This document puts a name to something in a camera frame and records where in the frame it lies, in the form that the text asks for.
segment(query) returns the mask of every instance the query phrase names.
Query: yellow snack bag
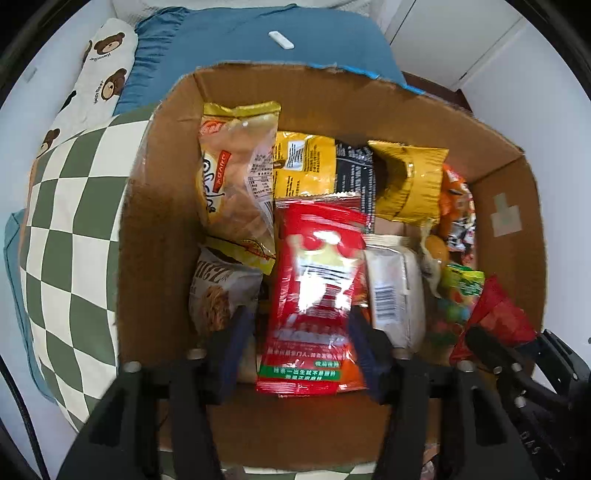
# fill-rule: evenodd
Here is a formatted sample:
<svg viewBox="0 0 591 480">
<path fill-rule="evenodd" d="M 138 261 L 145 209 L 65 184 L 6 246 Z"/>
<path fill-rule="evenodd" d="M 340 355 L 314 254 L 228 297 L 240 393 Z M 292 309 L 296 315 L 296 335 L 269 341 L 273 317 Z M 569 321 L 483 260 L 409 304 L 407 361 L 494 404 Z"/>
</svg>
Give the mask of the yellow snack bag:
<svg viewBox="0 0 591 480">
<path fill-rule="evenodd" d="M 273 147 L 275 198 L 334 193 L 335 175 L 334 138 L 277 132 Z"/>
<path fill-rule="evenodd" d="M 386 220 L 421 224 L 439 222 L 443 161 L 449 150 L 370 140 L 388 168 L 388 183 L 376 199 L 375 214 Z"/>
<path fill-rule="evenodd" d="M 202 222 L 223 254 L 269 274 L 275 262 L 272 148 L 277 102 L 203 106 L 196 178 Z"/>
</svg>

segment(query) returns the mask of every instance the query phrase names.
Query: clear plastic bag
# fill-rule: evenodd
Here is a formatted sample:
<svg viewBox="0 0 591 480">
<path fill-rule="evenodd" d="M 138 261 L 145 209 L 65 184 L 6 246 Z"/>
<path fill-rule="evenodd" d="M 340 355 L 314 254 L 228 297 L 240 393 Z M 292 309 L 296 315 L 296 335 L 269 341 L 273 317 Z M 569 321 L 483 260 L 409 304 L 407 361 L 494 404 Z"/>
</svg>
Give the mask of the clear plastic bag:
<svg viewBox="0 0 591 480">
<path fill-rule="evenodd" d="M 275 261 L 271 151 L 280 110 L 277 102 L 206 103 L 199 130 L 196 185 L 207 234 L 223 241 L 215 248 L 266 274 Z"/>
</svg>

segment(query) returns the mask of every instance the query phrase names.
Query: red snack bag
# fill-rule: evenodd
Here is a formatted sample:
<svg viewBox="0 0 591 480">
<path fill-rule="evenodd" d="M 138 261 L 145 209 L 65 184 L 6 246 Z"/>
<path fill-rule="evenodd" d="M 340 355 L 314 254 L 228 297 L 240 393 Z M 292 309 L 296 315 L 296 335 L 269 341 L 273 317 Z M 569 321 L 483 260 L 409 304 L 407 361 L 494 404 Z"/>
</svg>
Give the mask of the red snack bag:
<svg viewBox="0 0 591 480">
<path fill-rule="evenodd" d="M 294 203 L 284 220 L 285 242 L 256 390 L 323 395 L 363 388 L 346 322 L 362 290 L 366 215 Z"/>
<path fill-rule="evenodd" d="M 465 336 L 469 328 L 477 323 L 505 346 L 513 347 L 531 342 L 537 335 L 525 312 L 513 304 L 495 275 L 484 282 L 482 295 L 449 356 L 450 365 L 472 356 Z"/>
</svg>

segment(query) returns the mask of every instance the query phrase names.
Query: gold snack bag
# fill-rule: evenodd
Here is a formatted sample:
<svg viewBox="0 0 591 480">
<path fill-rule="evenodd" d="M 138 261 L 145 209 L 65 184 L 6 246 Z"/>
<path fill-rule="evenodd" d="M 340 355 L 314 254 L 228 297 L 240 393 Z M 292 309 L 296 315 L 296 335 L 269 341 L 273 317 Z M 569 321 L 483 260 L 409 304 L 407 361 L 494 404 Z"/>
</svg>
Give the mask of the gold snack bag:
<svg viewBox="0 0 591 480">
<path fill-rule="evenodd" d="M 375 214 L 386 220 L 421 224 L 439 222 L 443 161 L 449 150 L 370 140 L 388 168 L 388 184 L 376 199 Z"/>
<path fill-rule="evenodd" d="M 275 262 L 272 148 L 277 102 L 203 106 L 196 186 L 207 234 L 229 257 L 269 274 Z"/>
</svg>

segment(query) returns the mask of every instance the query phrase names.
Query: white cabinet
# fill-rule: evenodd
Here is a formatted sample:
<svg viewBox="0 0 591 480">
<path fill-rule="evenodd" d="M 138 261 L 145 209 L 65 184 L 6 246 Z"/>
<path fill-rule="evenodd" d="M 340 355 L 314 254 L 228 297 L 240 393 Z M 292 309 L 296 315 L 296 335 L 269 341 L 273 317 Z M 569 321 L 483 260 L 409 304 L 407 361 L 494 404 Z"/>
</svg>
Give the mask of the white cabinet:
<svg viewBox="0 0 591 480">
<path fill-rule="evenodd" d="M 386 37 L 398 66 L 448 88 L 521 19 L 505 0 L 392 1 Z"/>
</svg>

